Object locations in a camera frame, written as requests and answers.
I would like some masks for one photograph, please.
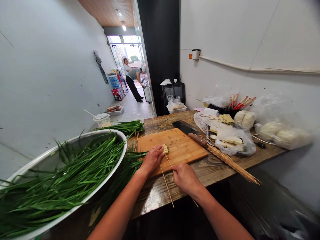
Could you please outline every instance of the ceiling light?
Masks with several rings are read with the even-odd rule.
[[[121,17],[122,14],[121,14],[120,10],[116,9],[116,11],[117,11],[118,16]]]
[[[123,21],[121,22],[121,24],[122,24],[122,29],[123,29],[124,31],[126,31],[127,28],[126,28],[126,26],[124,25],[124,22],[123,22]]]

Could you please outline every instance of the forearm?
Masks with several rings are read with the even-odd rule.
[[[253,240],[247,230],[203,186],[191,196],[203,208],[219,240]]]
[[[147,175],[143,171],[139,169],[135,172],[88,240],[122,239],[135,202],[146,180]]]
[[[142,85],[141,80],[140,80],[140,76],[137,77],[138,82],[140,83],[140,85]]]

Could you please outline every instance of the cutting board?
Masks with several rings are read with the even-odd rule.
[[[139,138],[138,149],[141,152],[149,151],[156,145],[166,144],[169,148],[167,157],[172,166],[180,163],[190,163],[208,155],[207,151],[198,143],[193,141],[178,128],[170,129],[164,132],[155,133]],[[163,172],[171,171],[171,166],[164,156],[161,160]],[[161,173],[160,166],[150,175],[157,176]]]

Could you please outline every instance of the hand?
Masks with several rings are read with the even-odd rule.
[[[172,166],[175,184],[182,192],[194,198],[197,192],[204,187],[199,181],[196,173],[188,164]]]
[[[145,156],[140,170],[149,176],[156,169],[156,167],[159,166],[160,160],[164,156],[162,152],[162,145],[153,147]]]

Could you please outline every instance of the white wall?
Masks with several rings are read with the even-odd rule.
[[[98,114],[113,101],[93,49],[106,72],[115,63],[102,27],[77,0],[0,0],[0,31],[0,178],[7,178],[54,139],[92,126],[83,109]]]
[[[312,0],[181,1],[180,72],[188,108],[202,106],[216,85],[242,96],[282,91],[316,135],[312,146],[261,166],[309,208],[320,212],[320,77],[259,75],[189,60],[190,50],[221,61],[264,67],[320,66],[320,8]]]

